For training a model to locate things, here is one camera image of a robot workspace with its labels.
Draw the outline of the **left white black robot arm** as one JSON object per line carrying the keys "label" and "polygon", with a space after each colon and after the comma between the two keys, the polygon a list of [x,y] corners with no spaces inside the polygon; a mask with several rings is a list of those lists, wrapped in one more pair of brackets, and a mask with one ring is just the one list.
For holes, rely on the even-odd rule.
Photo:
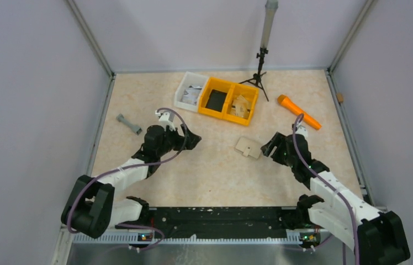
{"label": "left white black robot arm", "polygon": [[129,221],[136,228],[149,223],[148,204],[136,197],[115,202],[115,197],[131,185],[151,177],[167,160],[171,151],[179,155],[194,149],[201,136],[181,124],[182,132],[169,126],[152,125],[147,129],[141,147],[124,164],[97,177],[77,178],[61,214],[69,232],[99,238],[110,226]]}

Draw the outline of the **beige card holder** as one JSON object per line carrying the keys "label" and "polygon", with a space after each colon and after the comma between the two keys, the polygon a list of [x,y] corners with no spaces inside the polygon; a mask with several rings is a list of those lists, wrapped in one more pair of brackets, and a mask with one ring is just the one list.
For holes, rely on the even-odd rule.
{"label": "beige card holder", "polygon": [[244,157],[250,157],[256,160],[259,159],[262,154],[260,143],[245,136],[238,139],[234,149]]}

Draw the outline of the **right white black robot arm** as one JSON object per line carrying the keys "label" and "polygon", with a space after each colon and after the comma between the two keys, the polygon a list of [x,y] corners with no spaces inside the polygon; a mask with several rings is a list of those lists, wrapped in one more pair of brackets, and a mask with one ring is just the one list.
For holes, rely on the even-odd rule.
{"label": "right white black robot arm", "polygon": [[321,161],[312,158],[303,134],[277,132],[261,147],[264,156],[288,166],[313,195],[302,195],[296,220],[329,231],[354,251],[358,264],[400,264],[411,257],[401,218],[355,195]]}

